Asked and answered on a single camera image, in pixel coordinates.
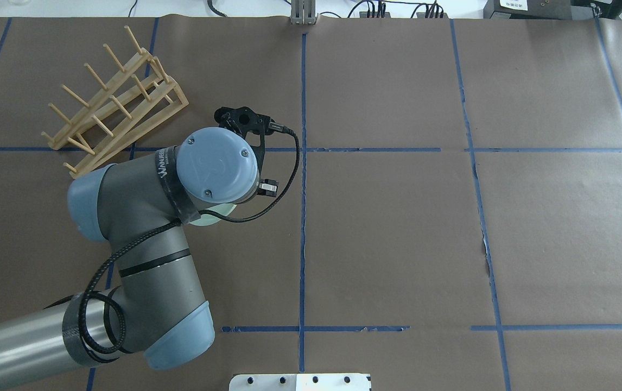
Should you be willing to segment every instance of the black tape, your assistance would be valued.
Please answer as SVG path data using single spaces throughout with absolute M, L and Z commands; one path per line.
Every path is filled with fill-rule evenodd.
M 149 262 L 135 265 L 134 267 L 120 270 L 120 278 L 128 277 L 128 275 L 133 275 L 139 272 L 144 272 L 145 270 L 154 269 L 155 267 L 160 267 L 161 265 L 165 265 L 169 262 L 179 260 L 180 258 L 187 257 L 188 255 L 190 255 L 189 248 L 186 248 L 185 250 L 180 250 L 179 252 L 173 254 L 164 255 L 163 257 L 159 257 L 156 260 L 151 260 Z
M 85 342 L 82 341 L 78 326 L 80 301 L 80 295 L 75 295 L 70 300 L 70 304 L 65 309 L 65 314 L 62 317 L 62 341 L 65 344 L 67 353 L 70 354 L 70 357 L 75 362 L 85 367 L 96 367 L 96 362 L 108 364 L 108 362 L 117 360 L 117 358 L 100 358 L 92 350 L 88 349 Z
M 179 220 L 187 224 L 200 218 L 198 208 L 190 200 L 188 192 L 179 180 L 179 174 L 176 171 L 175 147 L 159 149 L 154 154 L 154 159 L 162 189 L 164 189 L 164 193 L 167 195 L 172 207 L 174 207 Z

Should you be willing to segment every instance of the black device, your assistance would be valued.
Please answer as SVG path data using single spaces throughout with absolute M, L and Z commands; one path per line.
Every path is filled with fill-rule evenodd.
M 622 13 L 622 0 L 611 0 L 611 2 L 603 2 L 601 0 L 572 0 L 572 5 L 592 8 L 594 17 L 617 19 L 619 14 Z
M 572 4 L 570 0 L 487 0 L 483 18 L 571 20 Z

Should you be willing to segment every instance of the wooden peg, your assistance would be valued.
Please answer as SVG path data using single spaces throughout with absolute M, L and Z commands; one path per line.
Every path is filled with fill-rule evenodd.
M 152 102 L 152 98 L 149 96 L 149 94 L 147 94 L 147 90 L 144 89 L 144 87 L 142 86 L 142 82 L 140 82 L 139 78 L 135 76 L 135 74 L 132 74 L 132 79 L 135 80 L 135 84 L 137 84 L 138 89 L 140 90 L 140 92 L 142 92 L 144 99 L 147 99 L 147 102 Z
M 41 136 L 45 137 L 48 139 L 48 141 L 53 141 L 53 137 L 48 136 L 48 133 L 46 133 L 45 131 L 41 132 Z
M 85 137 L 82 136 L 81 133 L 77 133 L 77 138 L 79 139 L 80 143 L 82 143 L 83 146 L 87 147 L 88 149 L 92 149 L 92 147 L 90 147 L 90 144 L 87 143 L 87 140 L 85 140 Z
M 132 30 L 130 30 L 130 27 L 125 26 L 123 27 L 123 29 L 127 30 L 128 35 L 130 35 L 130 39 L 132 40 L 132 44 L 135 45 L 135 47 L 137 47 L 137 52 L 140 54 L 144 53 L 144 50 L 142 49 L 142 47 L 139 46 L 139 43 L 137 43 L 135 36 L 132 34 Z
M 58 107 L 55 107 L 55 104 L 49 103 L 48 107 L 53 109 L 53 111 L 55 111 L 55 113 L 58 114 L 58 116 L 60 116 L 60 118 L 62 118 L 63 121 L 67 122 L 68 125 L 72 125 L 72 121 L 70 121 L 70 118 L 67 118 L 67 116 L 65 116 L 65 114 L 63 114 L 62 111 L 60 111 L 60 109 L 58 109 Z
M 162 74 L 162 79 L 166 80 L 167 84 L 171 84 L 174 80 L 172 80 L 172 78 L 167 75 L 167 72 L 164 71 L 164 67 L 162 67 L 162 62 L 159 61 L 157 57 L 154 57 L 154 62 L 156 62 L 157 67 L 159 68 L 159 72 Z
M 149 65 L 152 67 L 152 71 L 159 77 L 159 80 L 163 80 L 164 74 L 162 74 L 162 71 L 159 70 L 159 66 L 157 65 L 155 59 L 156 57 L 152 57 L 152 59 L 149 60 Z
M 110 55 L 110 57 L 113 59 L 113 62 L 118 65 L 118 69 L 120 69 L 121 72 L 125 72 L 125 67 L 123 67 L 123 64 L 120 63 L 118 57 L 116 57 L 111 48 L 107 44 L 103 44 L 103 47 L 106 49 L 106 52 L 108 52 L 108 55 Z
M 101 128 L 102 131 L 104 131 L 107 135 L 113 137 L 113 132 L 108 129 L 103 122 L 101 122 L 101 119 L 98 119 L 96 116 L 92 116 L 92 119 L 96 122 L 96 124 L 98 125 L 98 127 Z
M 92 76 L 96 79 L 96 81 L 98 81 L 98 83 L 103 88 L 103 91 L 108 91 L 108 87 L 104 84 L 103 80 L 101 80 L 101 77 L 99 77 L 96 74 L 96 72 L 92 69 L 92 65 L 89 65 L 85 62 L 85 68 L 90 72 L 90 74 L 92 74 Z
M 63 163 L 62 165 L 67 167 L 68 170 L 72 171 L 73 173 L 75 173 L 75 174 L 77 173 L 77 168 L 74 168 L 73 166 L 70 166 L 69 163 Z
M 128 117 L 129 119 L 132 119 L 132 114 L 130 114 L 130 112 L 128 110 L 126 110 L 125 107 L 123 107 L 122 104 L 120 104 L 120 102 L 118 101 L 117 97 L 111 96 L 111 100 L 113 101 L 113 103 L 116 104 L 116 106 L 118 106 L 120 111 L 122 111 L 123 114 L 125 114 L 126 117 Z
M 60 86 L 61 89 L 65 90 L 65 92 L 67 92 L 68 94 L 70 94 L 71 97 L 77 99 L 78 102 L 80 102 L 84 107 L 89 107 L 90 104 L 88 104 L 87 102 L 85 102 L 84 99 L 80 98 L 77 94 L 75 94 L 75 92 L 72 92 L 71 89 L 68 89 L 67 86 L 65 86 L 65 84 Z
M 87 146 L 85 146 L 84 144 L 80 143 L 79 141 L 75 140 L 74 138 L 68 137 L 67 141 L 70 142 L 70 144 L 73 144 L 74 146 L 76 146 L 77 148 L 82 149 L 83 151 L 85 151 L 88 154 L 92 154 L 95 155 L 96 153 L 92 150 L 92 148 L 88 148 Z

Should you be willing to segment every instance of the white mounting plate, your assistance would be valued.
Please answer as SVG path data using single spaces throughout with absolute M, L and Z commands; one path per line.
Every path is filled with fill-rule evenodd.
M 229 391 L 371 391 L 370 374 L 243 374 Z

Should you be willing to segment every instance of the metal bracket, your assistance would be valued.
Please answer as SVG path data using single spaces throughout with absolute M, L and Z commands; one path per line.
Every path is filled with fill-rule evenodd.
M 229 391 L 371 391 L 370 374 L 236 375 Z
M 316 0 L 291 0 L 292 24 L 316 24 Z

